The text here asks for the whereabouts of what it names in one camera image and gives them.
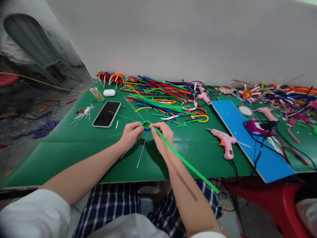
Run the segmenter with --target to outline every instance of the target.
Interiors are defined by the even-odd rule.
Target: phone case
[[[93,126],[93,127],[100,127],[100,128],[110,128],[110,127],[112,126],[113,121],[114,121],[115,118],[116,118],[116,115],[117,115],[117,113],[118,113],[120,107],[121,107],[121,102],[118,102],[118,103],[120,103],[120,104],[119,104],[118,109],[116,110],[115,115],[113,116],[112,121],[111,121],[111,123],[110,123],[109,126],[95,126],[95,125],[94,125],[96,119],[98,118],[100,112],[103,110],[104,106],[102,107],[102,109],[100,110],[100,112],[98,113],[98,115],[96,116],[95,120],[94,120],[93,123],[92,123],[92,126]]]

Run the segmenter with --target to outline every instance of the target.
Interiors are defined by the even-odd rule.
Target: small mirror
[[[253,111],[247,106],[239,106],[238,109],[245,116],[252,116],[253,114]]]

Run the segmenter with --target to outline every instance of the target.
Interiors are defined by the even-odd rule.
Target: black phone screen
[[[112,119],[118,110],[120,102],[108,101],[100,111],[96,120],[94,121],[94,126],[109,126],[112,122]]]

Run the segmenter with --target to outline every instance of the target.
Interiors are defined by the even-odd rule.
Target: pink glue gun
[[[210,99],[207,97],[207,93],[206,92],[202,92],[201,94],[197,95],[198,99],[203,99],[205,103],[207,103],[207,105],[211,105],[211,101]]]
[[[259,107],[258,112],[263,113],[269,121],[279,121],[272,113],[271,109],[268,107]]]
[[[205,88],[202,87],[202,84],[197,84],[197,88],[199,89],[199,91],[202,93],[203,91],[205,91]]]
[[[237,142],[237,138],[229,136],[227,133],[221,132],[216,129],[208,129],[210,132],[214,135],[220,138],[221,142],[220,145],[225,147],[225,154],[224,158],[231,160],[233,159],[233,151],[232,151],[232,145]]]

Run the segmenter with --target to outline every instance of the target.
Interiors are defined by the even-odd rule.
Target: plaid pants
[[[220,218],[222,209],[216,193],[201,179],[197,179],[196,183],[209,201],[216,218]],[[137,193],[139,188],[139,183],[110,183],[95,186],[90,192],[73,238],[86,238],[120,216],[140,213],[141,201]],[[170,237],[187,237],[173,191],[163,199],[160,207],[148,214],[148,219]]]

